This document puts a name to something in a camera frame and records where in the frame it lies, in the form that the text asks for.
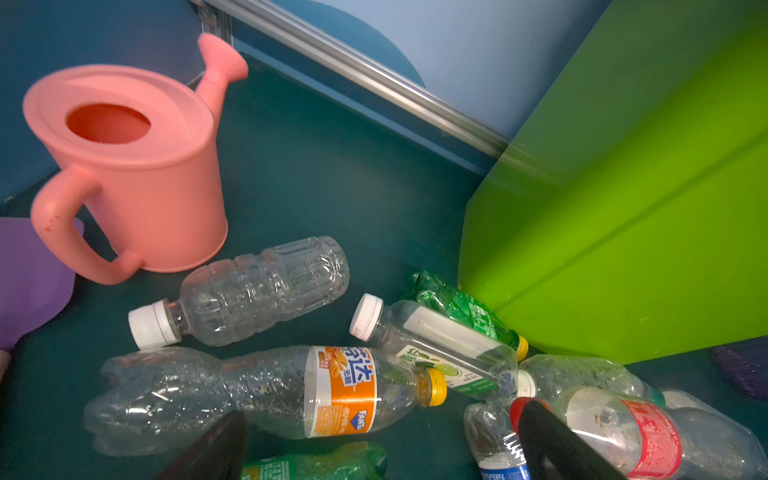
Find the crushed green bottle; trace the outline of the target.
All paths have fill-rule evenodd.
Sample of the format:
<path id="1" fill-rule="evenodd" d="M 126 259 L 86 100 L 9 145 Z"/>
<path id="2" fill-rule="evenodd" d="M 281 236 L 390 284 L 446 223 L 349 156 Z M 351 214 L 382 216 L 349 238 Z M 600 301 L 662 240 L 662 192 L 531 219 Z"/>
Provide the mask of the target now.
<path id="1" fill-rule="evenodd" d="M 527 340 L 507 328 L 490 309 L 471 295 L 426 270 L 414 273 L 409 285 L 410 290 L 405 299 L 414 300 L 456 323 L 511 346 L 519 361 L 528 355 Z"/>

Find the green Sprite bottle yellow cap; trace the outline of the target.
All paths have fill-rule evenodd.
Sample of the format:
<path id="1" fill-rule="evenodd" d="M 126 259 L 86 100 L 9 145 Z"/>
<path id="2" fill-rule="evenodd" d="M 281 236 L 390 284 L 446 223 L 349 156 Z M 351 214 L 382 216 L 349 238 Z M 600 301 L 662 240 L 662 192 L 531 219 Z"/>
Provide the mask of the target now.
<path id="1" fill-rule="evenodd" d="M 387 456 L 375 442 L 350 442 L 324 454 L 290 454 L 246 463 L 241 479 L 384 479 Z"/>

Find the clear bottle orange Fanta label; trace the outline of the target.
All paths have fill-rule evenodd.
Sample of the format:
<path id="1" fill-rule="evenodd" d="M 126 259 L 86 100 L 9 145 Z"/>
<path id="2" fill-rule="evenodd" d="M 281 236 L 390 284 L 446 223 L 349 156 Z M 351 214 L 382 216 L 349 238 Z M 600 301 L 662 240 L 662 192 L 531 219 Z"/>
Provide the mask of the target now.
<path id="1" fill-rule="evenodd" d="M 447 396 L 439 370 L 366 347 L 296 345 L 229 360 L 166 347 L 111 358 L 101 373 L 110 387 L 86 404 L 84 426 L 110 456 L 189 446 L 232 412 L 289 440 L 367 434 Z"/>

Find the pink watering can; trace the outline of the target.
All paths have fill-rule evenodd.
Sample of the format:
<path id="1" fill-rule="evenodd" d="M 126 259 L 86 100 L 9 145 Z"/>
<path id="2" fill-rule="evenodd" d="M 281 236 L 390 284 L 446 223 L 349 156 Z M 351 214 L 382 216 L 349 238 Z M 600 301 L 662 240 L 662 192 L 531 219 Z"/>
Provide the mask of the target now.
<path id="1" fill-rule="evenodd" d="M 79 275 L 105 285 L 135 272 L 185 271 L 226 242 L 216 135 L 226 91 L 248 74 L 227 42 L 202 34 L 196 88 L 119 65 L 38 80 L 25 120 L 59 172 L 38 192 L 33 227 Z"/>

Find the purple ribbed glass vase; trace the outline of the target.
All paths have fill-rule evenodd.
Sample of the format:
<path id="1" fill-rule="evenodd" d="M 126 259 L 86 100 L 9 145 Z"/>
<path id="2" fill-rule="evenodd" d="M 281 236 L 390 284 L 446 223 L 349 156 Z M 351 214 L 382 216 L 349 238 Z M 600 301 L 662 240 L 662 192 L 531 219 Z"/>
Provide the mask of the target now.
<path id="1" fill-rule="evenodd" d="M 748 397 L 767 401 L 767 337 L 730 343 L 713 349 L 724 378 Z"/>

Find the Pepsi bottle blue label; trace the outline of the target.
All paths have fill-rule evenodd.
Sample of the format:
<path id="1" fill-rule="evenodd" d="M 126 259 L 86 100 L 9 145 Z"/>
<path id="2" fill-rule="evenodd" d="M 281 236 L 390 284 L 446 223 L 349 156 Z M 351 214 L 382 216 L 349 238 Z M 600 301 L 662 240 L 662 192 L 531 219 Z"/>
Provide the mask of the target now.
<path id="1" fill-rule="evenodd" d="M 468 405 L 463 426 L 483 480 L 530 479 L 517 433 L 510 423 L 510 398 L 497 397 Z"/>

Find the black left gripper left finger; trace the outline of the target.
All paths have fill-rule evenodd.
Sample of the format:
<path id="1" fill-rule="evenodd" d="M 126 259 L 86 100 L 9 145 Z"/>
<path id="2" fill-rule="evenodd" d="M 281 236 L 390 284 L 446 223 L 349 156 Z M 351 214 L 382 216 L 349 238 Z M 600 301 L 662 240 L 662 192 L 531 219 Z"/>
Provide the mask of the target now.
<path id="1" fill-rule="evenodd" d="M 220 418 L 158 475 L 158 479 L 239 479 L 248 451 L 242 412 Z"/>

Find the clear bottle white green label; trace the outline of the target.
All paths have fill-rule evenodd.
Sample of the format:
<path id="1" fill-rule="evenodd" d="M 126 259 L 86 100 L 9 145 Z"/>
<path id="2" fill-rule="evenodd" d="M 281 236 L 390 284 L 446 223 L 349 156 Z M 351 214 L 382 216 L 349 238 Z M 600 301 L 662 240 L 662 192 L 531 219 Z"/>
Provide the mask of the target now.
<path id="1" fill-rule="evenodd" d="M 364 294 L 350 333 L 409 368 L 431 368 L 449 389 L 476 400 L 517 394 L 518 359 L 509 345 L 411 300 L 391 306 Z"/>

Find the green plastic bin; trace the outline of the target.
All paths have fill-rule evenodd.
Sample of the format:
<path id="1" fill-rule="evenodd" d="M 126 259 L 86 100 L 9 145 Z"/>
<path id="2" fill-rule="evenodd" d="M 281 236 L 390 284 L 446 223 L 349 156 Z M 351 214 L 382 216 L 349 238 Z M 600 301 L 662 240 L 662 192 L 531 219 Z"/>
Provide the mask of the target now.
<path id="1" fill-rule="evenodd" d="M 459 287 L 545 352 L 767 332 L 767 5 L 614 1 L 466 207 Z"/>

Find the aluminium back frame rail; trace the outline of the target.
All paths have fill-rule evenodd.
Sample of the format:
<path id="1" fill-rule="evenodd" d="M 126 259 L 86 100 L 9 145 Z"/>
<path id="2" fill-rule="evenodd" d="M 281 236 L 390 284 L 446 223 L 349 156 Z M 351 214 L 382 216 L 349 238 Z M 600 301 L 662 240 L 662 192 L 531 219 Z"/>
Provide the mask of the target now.
<path id="1" fill-rule="evenodd" d="M 500 156 L 510 140 L 471 119 L 406 77 L 328 35 L 271 1 L 205 1 L 440 131 Z"/>

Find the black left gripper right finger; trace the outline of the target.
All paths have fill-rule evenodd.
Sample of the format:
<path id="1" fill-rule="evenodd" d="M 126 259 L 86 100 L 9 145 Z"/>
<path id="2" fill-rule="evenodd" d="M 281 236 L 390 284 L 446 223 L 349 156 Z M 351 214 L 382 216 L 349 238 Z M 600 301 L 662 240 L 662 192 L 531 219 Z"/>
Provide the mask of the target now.
<path id="1" fill-rule="evenodd" d="M 532 479 L 623 479 L 538 400 L 517 401 L 517 435 Z"/>

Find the pink label crushed bottle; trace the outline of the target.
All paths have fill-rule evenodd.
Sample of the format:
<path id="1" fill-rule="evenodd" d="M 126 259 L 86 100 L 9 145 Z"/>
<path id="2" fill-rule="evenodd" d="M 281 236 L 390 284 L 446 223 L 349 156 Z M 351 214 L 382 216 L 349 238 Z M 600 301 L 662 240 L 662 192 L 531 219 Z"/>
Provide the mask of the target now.
<path id="1" fill-rule="evenodd" d="M 518 367 L 518 397 L 555 399 L 566 390 L 584 386 L 642 398 L 659 407 L 666 406 L 660 390 L 623 365 L 607 359 L 538 354 Z"/>

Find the clear bottle red cola label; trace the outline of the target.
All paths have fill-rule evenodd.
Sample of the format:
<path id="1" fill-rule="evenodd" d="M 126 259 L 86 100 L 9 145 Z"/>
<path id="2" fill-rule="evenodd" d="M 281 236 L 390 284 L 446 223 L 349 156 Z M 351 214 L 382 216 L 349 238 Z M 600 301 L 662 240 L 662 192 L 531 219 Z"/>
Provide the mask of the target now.
<path id="1" fill-rule="evenodd" d="M 630 479 L 765 479 L 767 455 L 751 430 L 694 407 L 575 387 L 540 402 Z"/>

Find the clear bottle white cap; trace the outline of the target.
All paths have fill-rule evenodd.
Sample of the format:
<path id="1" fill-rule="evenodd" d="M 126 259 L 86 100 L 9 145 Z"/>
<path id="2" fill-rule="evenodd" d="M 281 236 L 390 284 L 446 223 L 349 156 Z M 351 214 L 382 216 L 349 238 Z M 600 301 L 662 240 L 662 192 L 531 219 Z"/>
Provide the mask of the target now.
<path id="1" fill-rule="evenodd" d="M 141 350 L 177 344 L 185 335 L 226 346 L 334 302 L 350 277 L 339 243 L 310 237 L 197 268 L 177 300 L 131 311 L 130 331 Z"/>

